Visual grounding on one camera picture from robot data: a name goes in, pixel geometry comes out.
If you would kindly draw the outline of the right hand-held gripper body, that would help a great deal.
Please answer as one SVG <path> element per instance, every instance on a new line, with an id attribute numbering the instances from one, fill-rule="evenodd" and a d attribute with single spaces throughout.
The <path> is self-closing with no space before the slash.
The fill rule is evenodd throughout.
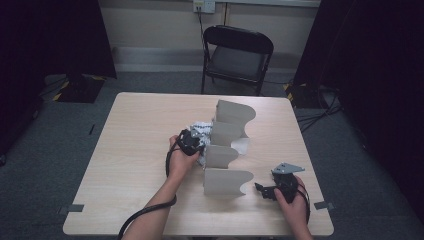
<path id="1" fill-rule="evenodd" d="M 272 170 L 276 187 L 282 192 L 288 203 L 293 202 L 298 190 L 298 181 L 294 174 L 301 171 L 304 171 L 303 167 L 285 162 L 280 163 Z"/>

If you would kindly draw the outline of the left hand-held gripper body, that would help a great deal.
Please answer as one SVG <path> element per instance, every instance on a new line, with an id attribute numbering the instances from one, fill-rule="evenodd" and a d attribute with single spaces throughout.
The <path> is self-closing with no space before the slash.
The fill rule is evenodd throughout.
<path id="1" fill-rule="evenodd" d="M 184 129 L 180 132 L 177 137 L 177 145 L 180 149 L 188 156 L 192 156 L 195 153 L 202 153 L 204 145 L 200 143 L 201 134 L 197 130 Z"/>

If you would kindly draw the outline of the white black patterned cloth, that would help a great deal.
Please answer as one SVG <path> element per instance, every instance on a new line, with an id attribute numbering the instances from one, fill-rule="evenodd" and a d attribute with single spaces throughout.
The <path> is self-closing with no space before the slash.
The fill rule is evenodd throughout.
<path id="1" fill-rule="evenodd" d="M 207 146 L 211 143 L 212 122 L 195 122 L 189 130 L 193 138 L 199 141 L 199 146 L 202 147 L 200 157 L 197 162 L 200 166 L 204 167 L 206 164 L 205 151 Z"/>

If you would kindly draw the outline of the grey expandable divider rack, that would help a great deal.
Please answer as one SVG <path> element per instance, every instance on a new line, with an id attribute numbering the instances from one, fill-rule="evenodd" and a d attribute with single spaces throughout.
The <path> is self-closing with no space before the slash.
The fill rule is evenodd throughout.
<path id="1" fill-rule="evenodd" d="M 231 147 L 239 138 L 249 138 L 245 127 L 256 117 L 256 111 L 244 104 L 219 100 L 211 132 L 211 143 L 205 151 L 204 194 L 208 196 L 242 196 L 241 186 L 253 179 L 245 170 L 230 170 L 229 164 L 240 154 Z"/>

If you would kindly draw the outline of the person's left hand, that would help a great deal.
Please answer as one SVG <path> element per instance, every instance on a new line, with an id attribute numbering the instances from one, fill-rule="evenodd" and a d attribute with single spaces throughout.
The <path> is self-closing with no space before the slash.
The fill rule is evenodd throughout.
<path id="1" fill-rule="evenodd" d="M 186 155 L 179 149 L 176 143 L 177 136 L 173 135 L 169 139 L 169 174 L 167 179 L 172 181 L 182 181 L 185 176 L 190 172 L 192 166 L 199 158 L 199 153 L 192 156 Z"/>

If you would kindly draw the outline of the person's right hand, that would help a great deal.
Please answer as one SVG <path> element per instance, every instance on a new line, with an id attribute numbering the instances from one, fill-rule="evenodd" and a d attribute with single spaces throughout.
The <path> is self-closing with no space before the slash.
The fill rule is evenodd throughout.
<path id="1" fill-rule="evenodd" d="M 303 181 L 296 177 L 298 189 L 295 198 L 288 203 L 279 189 L 274 190 L 276 200 L 280 205 L 283 216 L 294 235 L 310 233 L 307 223 L 307 197 Z"/>

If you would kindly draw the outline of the plain white cloth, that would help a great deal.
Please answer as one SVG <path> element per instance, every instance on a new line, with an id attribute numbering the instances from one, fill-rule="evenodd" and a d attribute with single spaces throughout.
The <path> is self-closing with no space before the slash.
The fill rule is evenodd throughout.
<path id="1" fill-rule="evenodd" d="M 250 144 L 249 138 L 239 138 L 231 143 L 231 147 L 235 149 L 240 155 L 246 155 Z"/>

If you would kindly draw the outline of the black stand base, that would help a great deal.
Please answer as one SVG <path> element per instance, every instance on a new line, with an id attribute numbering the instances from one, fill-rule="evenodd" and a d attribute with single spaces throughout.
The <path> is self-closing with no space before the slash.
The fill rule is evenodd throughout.
<path id="1" fill-rule="evenodd" d="M 312 89 L 305 84 L 300 86 L 284 84 L 283 89 L 294 108 L 320 108 L 319 93 L 316 89 Z"/>
<path id="2" fill-rule="evenodd" d="M 65 83 L 53 97 L 53 100 L 57 102 L 94 103 L 104 83 L 104 77 L 67 74 Z"/>

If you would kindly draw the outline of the black folding chair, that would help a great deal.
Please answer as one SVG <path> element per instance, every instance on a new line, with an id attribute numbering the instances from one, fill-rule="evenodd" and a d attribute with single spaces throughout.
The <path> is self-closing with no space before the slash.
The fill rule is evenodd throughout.
<path id="1" fill-rule="evenodd" d="M 201 93 L 209 76 L 255 86 L 260 95 L 274 51 L 273 42 L 264 34 L 237 27 L 215 25 L 202 33 L 203 69 Z"/>

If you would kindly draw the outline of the black curtain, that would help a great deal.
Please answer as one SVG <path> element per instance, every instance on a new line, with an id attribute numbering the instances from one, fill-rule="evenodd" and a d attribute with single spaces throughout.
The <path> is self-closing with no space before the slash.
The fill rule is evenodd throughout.
<path id="1" fill-rule="evenodd" d="M 99 0 L 0 0 L 0 156 L 56 74 L 116 76 Z"/>
<path id="2" fill-rule="evenodd" d="M 366 148 L 424 218 L 424 0 L 320 0 L 294 82 L 339 90 Z"/>

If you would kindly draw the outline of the white wall socket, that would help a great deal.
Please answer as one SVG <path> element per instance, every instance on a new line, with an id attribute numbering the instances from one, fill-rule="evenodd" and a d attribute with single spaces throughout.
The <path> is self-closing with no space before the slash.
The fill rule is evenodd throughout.
<path id="1" fill-rule="evenodd" d="M 214 14 L 216 2 L 214 0 L 193 0 L 193 11 L 195 13 Z"/>

